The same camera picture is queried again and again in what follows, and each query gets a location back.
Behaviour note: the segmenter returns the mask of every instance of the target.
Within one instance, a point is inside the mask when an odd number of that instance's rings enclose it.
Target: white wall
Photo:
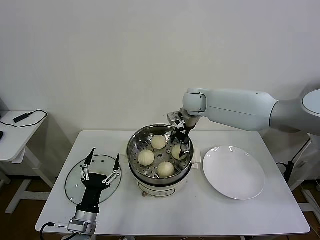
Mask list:
[[[1,1],[0,97],[47,110],[72,143],[166,123],[189,87],[295,98],[320,77],[319,13],[318,0]]]

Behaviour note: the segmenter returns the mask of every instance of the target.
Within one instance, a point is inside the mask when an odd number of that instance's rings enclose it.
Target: small white side table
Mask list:
[[[35,112],[30,115],[28,118],[15,123],[14,118],[32,111],[3,111],[1,112],[1,122],[12,124],[15,126],[24,126],[31,125],[38,122],[44,117],[43,112]],[[32,153],[32,151],[26,146],[28,141],[31,139],[33,134],[41,126],[44,120],[39,122],[34,126],[28,126],[23,128],[16,128],[13,126],[7,126],[0,123],[0,131],[3,132],[3,137],[0,140],[0,162],[12,162],[19,164],[23,161],[24,155],[27,157],[28,164],[34,170],[35,173],[46,183],[50,188],[54,187],[56,179],[51,176],[51,174],[42,167],[42,163],[39,159]],[[0,179],[3,181],[0,182],[0,186],[4,183],[9,184],[10,179],[5,176],[3,173],[0,173]],[[21,184],[20,188],[16,192],[15,196],[11,200],[9,206],[5,210],[5,213],[12,214],[16,207],[18,206],[20,200],[47,200],[49,197],[49,192],[29,192],[26,191],[30,185],[31,180],[26,179]]]

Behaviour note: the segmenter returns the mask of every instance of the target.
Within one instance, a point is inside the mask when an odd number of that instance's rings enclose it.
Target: black cable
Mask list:
[[[302,151],[302,149],[305,148],[305,146],[309,143],[309,141],[311,140],[311,138],[308,139],[308,141],[306,141],[306,143],[302,146],[302,148],[296,153],[296,155],[294,155],[294,157],[292,158],[292,160],[290,162],[294,162],[294,159],[296,158],[296,156],[298,156],[298,154]]]
[[[48,226],[54,227],[54,226],[55,226],[55,223],[54,223],[54,222],[47,222],[45,225],[43,225],[43,226],[41,227],[41,230],[40,230],[40,239],[41,239],[41,240],[45,240],[45,239],[44,239],[44,236],[43,236],[43,234],[44,234],[44,229],[45,229],[45,227],[48,227]],[[77,234],[78,234],[78,233],[74,233],[74,234],[68,236],[67,238],[65,238],[64,240],[70,240],[70,239],[74,238]]]
[[[46,113],[45,111],[42,111],[42,110],[35,110],[33,112],[30,112],[30,113],[27,113],[29,116],[34,114],[35,112],[43,112],[45,115],[43,118],[41,118],[39,121],[37,121],[36,123],[33,123],[33,124],[29,124],[29,125],[23,125],[23,126],[16,126],[16,125],[13,125],[13,124],[9,124],[9,123],[5,123],[3,121],[0,121],[0,124],[3,124],[3,125],[6,125],[6,126],[11,126],[11,127],[14,127],[14,128],[25,128],[25,127],[31,127],[31,126],[34,126],[34,125],[37,125],[38,123],[40,123],[43,119],[45,119],[47,116],[48,116],[48,113]]]
[[[281,164],[281,165],[283,165],[283,166],[285,166],[285,167],[288,166],[287,164],[285,164],[285,163],[283,163],[283,162],[277,162],[276,164]]]
[[[41,240],[45,240],[45,239],[44,239],[44,236],[43,236],[45,227],[47,227],[47,226],[53,227],[54,225],[55,225],[54,222],[47,222],[45,225],[43,225],[43,226],[41,227],[41,230],[40,230],[40,239],[41,239]]]

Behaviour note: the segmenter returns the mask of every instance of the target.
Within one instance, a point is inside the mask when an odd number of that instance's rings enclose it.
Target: white plate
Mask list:
[[[217,146],[208,151],[203,171],[218,192],[232,199],[253,199],[265,186],[265,173],[260,164],[235,146]]]

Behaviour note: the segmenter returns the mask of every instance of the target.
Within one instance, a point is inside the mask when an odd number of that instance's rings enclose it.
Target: table leg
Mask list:
[[[11,183],[11,180],[0,171],[0,189],[5,185]]]
[[[40,200],[46,201],[50,195],[50,192],[33,192],[33,191],[26,191],[31,183],[30,179],[24,180],[19,187],[18,191],[15,193],[14,197],[12,198],[9,206],[6,208],[6,214],[13,214],[16,210],[20,200]]]
[[[299,207],[302,212],[313,212],[316,219],[320,223],[320,207],[317,204],[314,196],[309,190],[302,190],[301,191],[305,199],[307,200],[306,203],[299,203]]]
[[[2,171],[0,171],[0,179],[3,180],[5,184],[11,183],[10,178],[8,178]]]
[[[32,151],[25,146],[25,156],[28,158],[29,163],[32,167],[32,170],[35,171],[38,176],[46,183],[50,188],[53,188],[56,182],[56,179],[51,176],[51,174],[44,168],[41,168],[42,163],[38,158],[32,153]]]

